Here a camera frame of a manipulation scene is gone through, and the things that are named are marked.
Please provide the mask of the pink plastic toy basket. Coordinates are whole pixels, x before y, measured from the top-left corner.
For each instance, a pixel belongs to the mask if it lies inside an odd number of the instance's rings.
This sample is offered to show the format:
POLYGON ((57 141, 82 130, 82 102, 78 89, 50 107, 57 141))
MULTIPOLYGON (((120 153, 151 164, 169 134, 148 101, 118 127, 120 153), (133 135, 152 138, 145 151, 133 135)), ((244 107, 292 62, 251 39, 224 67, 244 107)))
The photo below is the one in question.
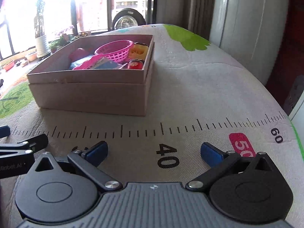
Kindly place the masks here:
POLYGON ((120 63, 124 61, 134 43, 131 40, 116 40, 100 46, 96 51, 96 55, 102 55, 111 61, 120 63))

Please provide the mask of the potted pink flower plant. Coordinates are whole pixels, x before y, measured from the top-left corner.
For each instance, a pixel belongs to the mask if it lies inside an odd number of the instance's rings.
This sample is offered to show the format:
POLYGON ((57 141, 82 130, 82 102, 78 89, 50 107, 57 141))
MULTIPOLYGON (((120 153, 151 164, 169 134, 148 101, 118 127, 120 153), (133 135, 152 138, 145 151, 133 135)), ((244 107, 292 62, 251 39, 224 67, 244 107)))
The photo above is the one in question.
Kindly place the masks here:
POLYGON ((57 39, 49 43, 49 49, 52 54, 72 41, 72 38, 74 38, 73 29, 74 26, 69 25, 57 33, 57 39))

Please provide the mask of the blue white tissue pack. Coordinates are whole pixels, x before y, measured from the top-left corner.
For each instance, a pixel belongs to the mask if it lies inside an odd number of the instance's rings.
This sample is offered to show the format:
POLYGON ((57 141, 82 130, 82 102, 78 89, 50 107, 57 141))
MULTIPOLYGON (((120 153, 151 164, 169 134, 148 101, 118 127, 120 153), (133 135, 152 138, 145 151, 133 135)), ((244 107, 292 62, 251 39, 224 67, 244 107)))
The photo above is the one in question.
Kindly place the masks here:
POLYGON ((83 57, 79 60, 76 60, 71 63, 69 66, 69 70, 73 70, 75 68, 80 67, 83 63, 89 61, 89 66, 86 69, 100 69, 100 70, 106 70, 106 69, 121 69, 123 65, 118 64, 106 57, 96 58, 96 55, 88 55, 86 57, 83 57))

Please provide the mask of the grey curtain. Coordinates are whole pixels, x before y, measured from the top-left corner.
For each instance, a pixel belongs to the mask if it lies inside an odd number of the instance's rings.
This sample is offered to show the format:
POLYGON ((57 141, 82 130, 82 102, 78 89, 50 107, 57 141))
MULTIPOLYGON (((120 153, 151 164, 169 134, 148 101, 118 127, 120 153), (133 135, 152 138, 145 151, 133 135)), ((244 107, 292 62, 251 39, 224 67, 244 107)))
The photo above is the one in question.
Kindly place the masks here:
POLYGON ((215 0, 156 0, 154 24, 173 24, 209 39, 215 0))

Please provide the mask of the white tall plant pot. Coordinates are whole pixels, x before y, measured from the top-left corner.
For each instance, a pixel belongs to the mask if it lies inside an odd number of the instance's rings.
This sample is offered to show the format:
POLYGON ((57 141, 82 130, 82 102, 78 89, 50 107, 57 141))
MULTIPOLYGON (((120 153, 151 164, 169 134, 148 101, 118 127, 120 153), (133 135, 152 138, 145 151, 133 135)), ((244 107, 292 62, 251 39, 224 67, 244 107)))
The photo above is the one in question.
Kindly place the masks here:
POLYGON ((46 35, 36 38, 37 57, 42 58, 51 52, 46 35))

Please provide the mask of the cartoon giraffe play mat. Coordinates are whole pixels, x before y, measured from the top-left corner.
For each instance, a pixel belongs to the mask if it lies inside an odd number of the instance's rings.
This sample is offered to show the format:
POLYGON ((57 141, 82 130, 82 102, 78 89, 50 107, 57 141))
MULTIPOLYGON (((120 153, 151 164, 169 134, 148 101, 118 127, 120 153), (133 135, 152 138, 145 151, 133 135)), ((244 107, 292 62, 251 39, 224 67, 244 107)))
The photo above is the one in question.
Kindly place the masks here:
POLYGON ((287 220, 303 227, 302 145, 264 85, 216 45, 186 50, 182 40, 192 34, 180 27, 156 24, 116 34, 154 37, 145 116, 40 109, 28 95, 27 105, 13 114, 1 112, 1 125, 11 129, 6 142, 45 133, 49 151, 65 155, 106 141, 110 151, 101 169, 119 181, 185 183, 208 169, 200 157, 203 142, 232 150, 235 138, 245 135, 246 152, 267 152, 284 175, 294 195, 287 220))

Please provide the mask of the pink cardboard box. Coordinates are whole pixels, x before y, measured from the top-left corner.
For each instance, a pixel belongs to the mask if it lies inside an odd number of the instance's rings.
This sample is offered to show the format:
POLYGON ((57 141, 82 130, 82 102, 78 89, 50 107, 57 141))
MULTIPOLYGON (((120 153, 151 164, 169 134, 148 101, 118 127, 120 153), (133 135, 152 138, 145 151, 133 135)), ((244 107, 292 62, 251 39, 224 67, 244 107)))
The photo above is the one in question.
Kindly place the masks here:
POLYGON ((29 88, 41 108, 144 116, 153 72, 152 35, 103 34, 87 36, 61 48, 27 74, 29 88), (69 54, 89 53, 111 41, 132 40, 148 45, 142 70, 69 70, 69 54))

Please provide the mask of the small doll figure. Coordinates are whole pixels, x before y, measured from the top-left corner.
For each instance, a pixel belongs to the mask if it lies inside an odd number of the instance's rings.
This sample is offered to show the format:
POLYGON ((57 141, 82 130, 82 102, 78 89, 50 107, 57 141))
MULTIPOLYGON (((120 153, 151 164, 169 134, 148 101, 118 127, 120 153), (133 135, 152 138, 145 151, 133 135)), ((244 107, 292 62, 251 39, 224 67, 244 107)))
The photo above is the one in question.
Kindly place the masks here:
POLYGON ((141 70, 144 66, 144 60, 132 59, 128 62, 127 68, 129 70, 141 70))

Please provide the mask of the washing machine door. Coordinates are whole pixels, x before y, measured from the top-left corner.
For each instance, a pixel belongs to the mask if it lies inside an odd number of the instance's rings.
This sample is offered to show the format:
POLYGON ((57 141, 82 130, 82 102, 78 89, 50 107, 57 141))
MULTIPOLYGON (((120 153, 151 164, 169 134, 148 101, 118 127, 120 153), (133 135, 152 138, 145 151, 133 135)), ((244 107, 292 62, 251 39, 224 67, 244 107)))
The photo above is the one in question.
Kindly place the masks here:
POLYGON ((112 29, 124 29, 134 26, 146 25, 144 17, 135 9, 124 8, 122 9, 112 21, 112 29))

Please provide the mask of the red plastic basin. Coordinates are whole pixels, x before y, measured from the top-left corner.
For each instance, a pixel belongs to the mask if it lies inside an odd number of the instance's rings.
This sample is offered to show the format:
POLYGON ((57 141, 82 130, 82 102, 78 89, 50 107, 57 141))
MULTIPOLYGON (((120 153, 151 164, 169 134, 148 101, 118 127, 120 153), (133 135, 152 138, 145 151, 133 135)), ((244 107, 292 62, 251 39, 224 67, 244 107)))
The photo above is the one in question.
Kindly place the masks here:
POLYGON ((10 69, 12 69, 14 67, 15 63, 14 63, 14 60, 6 63, 4 66, 3 66, 3 69, 8 72, 10 69))

